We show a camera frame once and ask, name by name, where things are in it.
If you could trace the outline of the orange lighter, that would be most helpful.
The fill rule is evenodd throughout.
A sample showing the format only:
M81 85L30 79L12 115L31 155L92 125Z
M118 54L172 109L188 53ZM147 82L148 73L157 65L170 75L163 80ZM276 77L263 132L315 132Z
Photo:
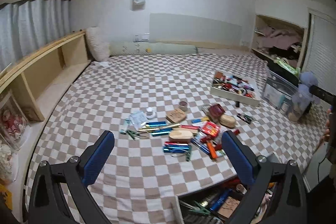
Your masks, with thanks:
M207 147L209 149L211 159L215 160L217 158L217 153L215 151L213 144L210 141L207 141Z

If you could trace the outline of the beige earbuds case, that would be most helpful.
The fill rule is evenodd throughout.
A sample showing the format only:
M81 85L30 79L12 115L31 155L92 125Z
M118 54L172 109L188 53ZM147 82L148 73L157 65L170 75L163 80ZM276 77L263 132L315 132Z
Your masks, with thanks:
M236 119L233 116L223 114L219 118L219 123L228 128L235 128Z

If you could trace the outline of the large white storage box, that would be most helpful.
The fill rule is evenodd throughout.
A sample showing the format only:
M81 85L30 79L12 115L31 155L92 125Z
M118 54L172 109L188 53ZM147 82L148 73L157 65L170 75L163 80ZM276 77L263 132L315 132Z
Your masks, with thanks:
M179 194L172 203L177 223L225 223L247 194L238 176Z

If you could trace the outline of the red tissue packet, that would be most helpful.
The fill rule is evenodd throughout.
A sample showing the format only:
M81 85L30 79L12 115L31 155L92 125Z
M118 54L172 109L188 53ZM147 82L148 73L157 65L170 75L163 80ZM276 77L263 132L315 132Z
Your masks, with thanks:
M211 138L216 138L220 132L220 127L211 121L207 121L201 128L201 132Z

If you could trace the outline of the red cigarette box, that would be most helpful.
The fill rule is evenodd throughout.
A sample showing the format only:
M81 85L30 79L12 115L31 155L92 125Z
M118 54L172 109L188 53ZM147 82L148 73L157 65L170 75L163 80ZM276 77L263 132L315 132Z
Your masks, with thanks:
M220 104L214 104L209 107L209 117L213 121L218 121L219 118L225 113L224 108Z

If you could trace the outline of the oval wooden box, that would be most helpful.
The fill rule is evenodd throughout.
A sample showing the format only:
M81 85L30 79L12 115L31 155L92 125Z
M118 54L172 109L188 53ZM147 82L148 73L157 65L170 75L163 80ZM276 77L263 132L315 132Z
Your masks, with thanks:
M194 134L188 130L173 130L169 133L169 141L174 143L190 143Z

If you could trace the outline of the white round cap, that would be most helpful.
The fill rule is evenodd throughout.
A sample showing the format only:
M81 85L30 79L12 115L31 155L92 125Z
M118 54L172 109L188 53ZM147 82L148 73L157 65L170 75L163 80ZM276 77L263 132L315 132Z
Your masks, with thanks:
M154 119L156 117L156 112L154 111L152 107L148 107L146 109L145 115L147 119Z

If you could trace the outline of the white tray of lighters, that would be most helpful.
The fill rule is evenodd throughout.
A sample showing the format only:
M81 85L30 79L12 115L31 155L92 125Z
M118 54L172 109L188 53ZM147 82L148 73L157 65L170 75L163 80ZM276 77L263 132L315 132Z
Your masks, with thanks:
M257 83L250 77L216 71L210 84L210 93L214 96L254 107L260 104Z

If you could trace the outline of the wooden engraved block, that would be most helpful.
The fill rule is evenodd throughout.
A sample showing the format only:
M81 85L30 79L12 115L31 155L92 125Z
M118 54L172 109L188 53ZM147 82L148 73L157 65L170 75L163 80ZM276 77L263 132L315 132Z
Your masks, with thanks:
M181 109L174 109L166 113L166 119L171 123L180 123L186 119L186 113Z

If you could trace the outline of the framed doll picture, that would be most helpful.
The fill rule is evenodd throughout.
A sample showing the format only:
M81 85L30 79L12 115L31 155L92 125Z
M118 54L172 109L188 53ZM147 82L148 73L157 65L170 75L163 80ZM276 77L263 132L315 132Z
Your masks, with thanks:
M8 145L18 151L30 135L30 124L9 90L1 95L1 136Z

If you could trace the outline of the small tape roll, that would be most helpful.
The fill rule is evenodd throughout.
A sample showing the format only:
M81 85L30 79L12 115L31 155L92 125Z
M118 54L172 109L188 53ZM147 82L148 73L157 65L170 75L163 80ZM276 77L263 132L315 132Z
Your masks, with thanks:
M182 111L187 112L187 110L188 110L188 103L186 101L180 101L179 102L179 108Z

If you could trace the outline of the clear plastic storage bin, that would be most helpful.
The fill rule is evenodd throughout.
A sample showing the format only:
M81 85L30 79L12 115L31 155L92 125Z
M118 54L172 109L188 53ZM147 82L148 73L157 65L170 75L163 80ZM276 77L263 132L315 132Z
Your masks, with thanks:
M298 87L277 75L270 69L266 70L267 77L262 91L262 98L282 114L286 114L292 107L292 96Z

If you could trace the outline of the blue plush toy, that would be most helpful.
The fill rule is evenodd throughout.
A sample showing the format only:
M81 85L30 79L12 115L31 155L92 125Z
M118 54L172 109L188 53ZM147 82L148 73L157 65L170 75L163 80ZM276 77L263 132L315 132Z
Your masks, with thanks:
M314 101L317 100L309 91L312 86L317 86L318 80L313 72L303 72L299 75L297 91L291 97L291 105L288 111L288 119L297 122L306 115Z

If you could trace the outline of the wooden bedside shelf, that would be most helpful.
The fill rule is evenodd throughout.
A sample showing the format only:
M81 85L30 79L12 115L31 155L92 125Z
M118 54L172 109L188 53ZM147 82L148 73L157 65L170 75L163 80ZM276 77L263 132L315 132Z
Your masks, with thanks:
M75 32L9 66L1 93L11 91L25 116L42 122L90 62L85 31Z

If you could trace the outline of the white fluffy pillow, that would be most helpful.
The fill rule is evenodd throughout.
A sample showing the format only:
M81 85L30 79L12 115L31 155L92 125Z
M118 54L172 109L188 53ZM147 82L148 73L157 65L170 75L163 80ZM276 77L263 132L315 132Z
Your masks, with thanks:
M85 30L88 48L93 58L98 62L107 61L110 56L109 43L105 40L99 27Z

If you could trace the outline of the grey curtain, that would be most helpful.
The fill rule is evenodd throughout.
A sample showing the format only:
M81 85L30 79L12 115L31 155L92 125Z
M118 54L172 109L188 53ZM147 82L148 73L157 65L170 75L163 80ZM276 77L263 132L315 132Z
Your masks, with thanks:
M1 6L1 70L71 32L70 0Z

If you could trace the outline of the wall closet with clothes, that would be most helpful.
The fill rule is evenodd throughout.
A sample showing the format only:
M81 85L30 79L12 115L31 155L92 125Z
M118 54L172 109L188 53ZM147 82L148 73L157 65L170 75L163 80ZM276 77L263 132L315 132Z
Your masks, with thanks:
M294 68L302 68L307 28L286 20L256 15L252 52L264 60L282 59Z

